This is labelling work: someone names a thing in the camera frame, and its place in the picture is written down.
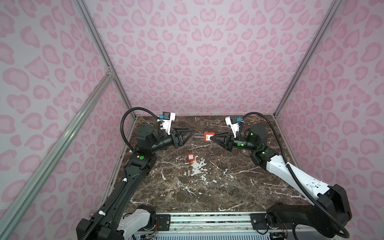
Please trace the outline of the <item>red padlock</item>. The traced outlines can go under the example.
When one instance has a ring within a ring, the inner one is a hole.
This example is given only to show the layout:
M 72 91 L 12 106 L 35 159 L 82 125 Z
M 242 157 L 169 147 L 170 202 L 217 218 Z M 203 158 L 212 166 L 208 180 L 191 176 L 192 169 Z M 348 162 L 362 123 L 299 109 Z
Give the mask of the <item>red padlock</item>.
M 195 133 L 194 137 L 203 139 L 205 142 L 212 142 L 211 138 L 215 136 L 215 133 L 207 132 L 207 133 Z
M 194 162 L 195 161 L 195 155 L 194 154 L 188 154 L 188 161 Z

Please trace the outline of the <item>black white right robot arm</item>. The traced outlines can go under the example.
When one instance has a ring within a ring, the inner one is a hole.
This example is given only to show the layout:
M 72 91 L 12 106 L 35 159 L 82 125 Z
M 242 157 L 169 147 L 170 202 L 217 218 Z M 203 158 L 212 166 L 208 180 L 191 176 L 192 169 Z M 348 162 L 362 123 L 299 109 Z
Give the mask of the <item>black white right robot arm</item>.
M 350 237 L 346 225 L 352 219 L 352 212 L 343 187 L 330 186 L 287 162 L 283 155 L 268 146 L 269 133 L 265 127 L 252 125 L 245 137 L 240 135 L 238 126 L 234 129 L 235 133 L 216 134 L 210 140 L 227 151 L 234 148 L 250 151 L 256 166 L 279 177 L 309 201 L 308 205 L 273 204 L 266 211 L 266 227 L 276 229 L 292 224 L 295 232 L 298 225 L 305 225 L 327 238 Z

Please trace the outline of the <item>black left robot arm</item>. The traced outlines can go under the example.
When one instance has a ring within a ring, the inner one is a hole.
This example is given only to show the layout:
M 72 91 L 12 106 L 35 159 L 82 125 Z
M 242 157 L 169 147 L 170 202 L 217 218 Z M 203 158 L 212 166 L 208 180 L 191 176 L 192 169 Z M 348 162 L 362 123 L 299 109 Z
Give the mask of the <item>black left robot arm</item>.
M 139 230 L 154 231 L 157 225 L 154 207 L 140 205 L 127 217 L 124 212 L 154 167 L 156 153 L 169 147 L 182 147 L 194 133 L 192 129 L 175 128 L 163 135 L 151 125 L 140 126 L 137 130 L 137 144 L 123 170 L 123 179 L 89 220 L 82 219 L 79 222 L 76 228 L 78 239 L 128 240 Z

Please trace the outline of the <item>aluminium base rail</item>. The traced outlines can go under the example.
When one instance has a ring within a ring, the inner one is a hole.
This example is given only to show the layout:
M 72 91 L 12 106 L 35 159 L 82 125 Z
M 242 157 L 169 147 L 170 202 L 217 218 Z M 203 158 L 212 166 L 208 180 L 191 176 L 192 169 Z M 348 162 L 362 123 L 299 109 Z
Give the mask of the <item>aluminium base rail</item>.
M 314 227 L 280 223 L 266 212 L 160 212 L 143 228 L 146 214 L 124 214 L 126 240 L 325 240 Z

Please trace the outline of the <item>aluminium frame post left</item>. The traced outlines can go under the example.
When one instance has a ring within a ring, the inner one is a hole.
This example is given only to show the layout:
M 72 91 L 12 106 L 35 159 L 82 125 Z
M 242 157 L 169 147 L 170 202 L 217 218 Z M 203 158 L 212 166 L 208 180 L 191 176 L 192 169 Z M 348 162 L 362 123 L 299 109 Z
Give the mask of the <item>aluminium frame post left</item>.
M 89 31 L 92 39 L 93 39 L 93 42 L 95 43 L 95 46 L 96 46 L 101 58 L 103 59 L 109 72 L 113 75 L 114 83 L 118 89 L 119 94 L 121 95 L 121 97 L 123 99 L 123 102 L 125 103 L 126 107 L 128 109 L 130 109 L 132 107 L 131 103 L 129 102 L 128 96 L 127 96 L 127 94 L 123 88 L 123 85 L 120 81 L 120 78 L 118 77 L 118 75 L 116 73 L 115 67 L 113 66 L 113 64 L 111 62 L 111 58 L 110 58 L 109 54 L 107 53 L 107 49 L 103 43 L 103 40 L 102 40 L 100 34 L 98 33 L 98 30 L 96 28 L 96 24 L 93 21 L 93 18 L 90 14 L 90 11 L 87 7 L 86 2 L 83 0 L 74 0 L 74 3 L 76 5 L 76 8 L 77 8 L 79 14 L 81 15 L 81 17 L 85 23 L 86 28 L 88 29 L 88 31 Z

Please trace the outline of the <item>aluminium frame post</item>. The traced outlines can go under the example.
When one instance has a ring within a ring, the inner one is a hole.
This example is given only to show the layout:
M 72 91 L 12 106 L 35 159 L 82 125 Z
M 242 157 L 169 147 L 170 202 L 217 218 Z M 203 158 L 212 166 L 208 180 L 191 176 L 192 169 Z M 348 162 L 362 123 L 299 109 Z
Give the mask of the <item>aluminium frame post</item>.
M 93 21 L 93 18 L 90 14 L 90 11 L 87 7 L 86 2 L 83 0 L 74 0 L 74 3 L 76 5 L 76 8 L 77 8 L 79 14 L 81 15 L 81 17 L 85 23 L 86 28 L 88 29 L 88 31 L 89 31 L 92 39 L 93 39 L 93 42 L 95 43 L 95 46 L 96 46 L 101 58 L 103 59 L 109 72 L 113 75 L 114 83 L 118 89 L 119 94 L 121 95 L 121 97 L 123 99 L 123 102 L 125 103 L 126 107 L 128 109 L 130 109 L 132 107 L 131 103 L 129 102 L 128 96 L 127 96 L 127 94 L 123 88 L 123 85 L 120 81 L 120 78 L 118 77 L 118 75 L 116 73 L 115 67 L 113 66 L 113 64 L 111 62 L 111 58 L 110 58 L 109 54 L 107 53 L 107 49 L 103 43 L 103 40 L 102 40 L 100 34 L 98 33 L 98 30 L 96 28 L 96 24 Z
M 276 111 L 274 112 L 273 116 L 276 119 L 277 116 L 282 112 L 284 105 L 288 101 L 289 96 L 293 92 L 296 84 L 299 82 L 305 68 L 311 61 L 312 56 L 315 54 L 315 51 L 317 50 L 320 42 L 322 41 L 325 33 L 330 28 L 331 24 L 333 23 L 334 19 L 337 17 L 338 12 L 340 11 L 341 7 L 343 6 L 344 1 L 342 0 L 333 0 L 331 2 L 331 5 L 325 14 L 325 17 L 323 18 L 321 24 L 319 25 L 313 39 L 311 40 L 309 47 L 307 51 L 305 52 L 297 70 L 295 71 L 292 80 L 290 81 L 283 97 L 280 103 L 278 104 L 278 107 Z

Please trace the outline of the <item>aluminium frame post right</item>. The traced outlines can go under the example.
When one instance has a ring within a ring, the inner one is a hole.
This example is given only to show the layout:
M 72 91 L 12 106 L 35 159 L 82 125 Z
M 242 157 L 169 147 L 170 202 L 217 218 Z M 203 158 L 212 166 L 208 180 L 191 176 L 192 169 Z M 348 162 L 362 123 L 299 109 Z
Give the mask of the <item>aluminium frame post right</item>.
M 293 92 L 296 84 L 299 82 L 305 68 L 311 61 L 312 56 L 315 54 L 315 51 L 317 50 L 320 42 L 322 41 L 325 33 L 330 28 L 331 24 L 333 23 L 334 19 L 337 17 L 338 12 L 340 11 L 341 7 L 343 6 L 344 1 L 342 0 L 333 0 L 331 2 L 331 5 L 325 14 L 325 17 L 323 18 L 321 24 L 319 25 L 313 39 L 311 40 L 309 47 L 307 51 L 305 52 L 297 70 L 295 71 L 292 80 L 290 81 L 283 97 L 280 103 L 278 104 L 278 107 L 276 111 L 274 112 L 273 116 L 276 119 L 277 116 L 282 112 L 284 105 L 288 101 L 289 96 Z

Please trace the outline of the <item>aluminium diagonal frame bar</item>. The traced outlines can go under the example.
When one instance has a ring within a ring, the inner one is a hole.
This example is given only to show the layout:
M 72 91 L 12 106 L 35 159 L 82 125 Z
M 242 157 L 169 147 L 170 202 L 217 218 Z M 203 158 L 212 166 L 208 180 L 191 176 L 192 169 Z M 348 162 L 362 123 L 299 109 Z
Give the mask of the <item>aluminium diagonal frame bar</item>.
M 81 127 L 113 79 L 114 75 L 111 73 L 104 76 L 102 81 L 95 88 L 94 92 L 79 109 L 78 113 L 70 122 L 59 140 L 51 148 L 50 152 L 44 158 L 38 169 L 22 188 L 17 198 L 10 205 L 1 219 L 2 240 L 9 239 L 15 228 L 18 226 L 19 222 L 24 217 L 30 205 L 33 203 L 34 199 L 48 180 L 54 168 L 67 151 L 68 147 L 71 145 L 73 139 L 80 131 Z

